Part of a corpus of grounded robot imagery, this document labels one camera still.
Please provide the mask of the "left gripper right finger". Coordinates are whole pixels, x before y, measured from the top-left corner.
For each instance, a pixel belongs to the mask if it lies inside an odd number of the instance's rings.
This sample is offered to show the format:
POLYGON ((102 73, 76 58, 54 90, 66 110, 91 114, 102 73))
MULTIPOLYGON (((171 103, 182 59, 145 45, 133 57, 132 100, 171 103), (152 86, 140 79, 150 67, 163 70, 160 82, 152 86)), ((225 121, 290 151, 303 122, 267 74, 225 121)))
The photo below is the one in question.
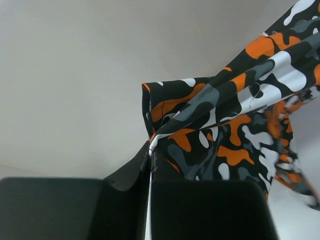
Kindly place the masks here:
POLYGON ((277 240, 267 201, 256 183, 187 180, 161 152, 152 156, 153 240, 277 240))

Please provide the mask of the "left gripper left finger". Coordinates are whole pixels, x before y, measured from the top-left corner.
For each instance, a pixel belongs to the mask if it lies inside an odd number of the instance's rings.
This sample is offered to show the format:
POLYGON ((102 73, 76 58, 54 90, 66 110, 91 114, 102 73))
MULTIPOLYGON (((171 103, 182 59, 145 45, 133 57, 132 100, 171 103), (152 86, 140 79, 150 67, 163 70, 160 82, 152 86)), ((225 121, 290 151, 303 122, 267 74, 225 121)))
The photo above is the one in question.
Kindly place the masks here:
POLYGON ((149 143, 104 179, 6 177, 0 181, 3 240, 143 240, 149 143))

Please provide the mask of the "orange camouflage shorts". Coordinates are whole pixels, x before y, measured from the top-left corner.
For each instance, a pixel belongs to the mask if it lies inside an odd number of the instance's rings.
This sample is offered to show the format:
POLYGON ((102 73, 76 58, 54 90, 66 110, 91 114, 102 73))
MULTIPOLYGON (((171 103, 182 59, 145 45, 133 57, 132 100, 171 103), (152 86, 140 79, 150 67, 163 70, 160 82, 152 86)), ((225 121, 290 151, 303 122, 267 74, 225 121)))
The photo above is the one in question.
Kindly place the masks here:
POLYGON ((142 85, 149 156, 158 177, 273 180, 315 210, 290 115, 320 94, 320 3, 296 2, 217 75, 142 85))

